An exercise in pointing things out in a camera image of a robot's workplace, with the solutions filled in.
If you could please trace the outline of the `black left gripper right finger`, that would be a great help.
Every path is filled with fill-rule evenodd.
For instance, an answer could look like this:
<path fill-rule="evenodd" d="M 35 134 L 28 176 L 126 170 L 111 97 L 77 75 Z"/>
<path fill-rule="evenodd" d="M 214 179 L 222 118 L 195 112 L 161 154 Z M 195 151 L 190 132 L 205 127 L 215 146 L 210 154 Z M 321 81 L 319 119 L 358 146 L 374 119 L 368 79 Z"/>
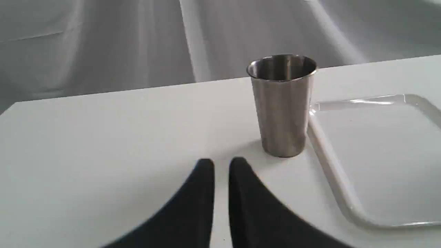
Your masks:
<path fill-rule="evenodd" d="M 348 247 L 288 209 L 244 157 L 229 165 L 229 226 L 234 248 Z"/>

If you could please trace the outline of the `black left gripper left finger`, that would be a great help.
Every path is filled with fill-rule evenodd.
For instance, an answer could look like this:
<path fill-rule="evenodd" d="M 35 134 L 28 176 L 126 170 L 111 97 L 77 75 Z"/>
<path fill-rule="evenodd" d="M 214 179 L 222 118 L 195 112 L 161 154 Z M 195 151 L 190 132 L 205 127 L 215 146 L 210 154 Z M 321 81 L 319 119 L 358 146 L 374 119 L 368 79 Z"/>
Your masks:
<path fill-rule="evenodd" d="M 107 248 L 208 248 L 214 215 L 215 170 L 197 161 L 181 188 L 152 217 Z"/>

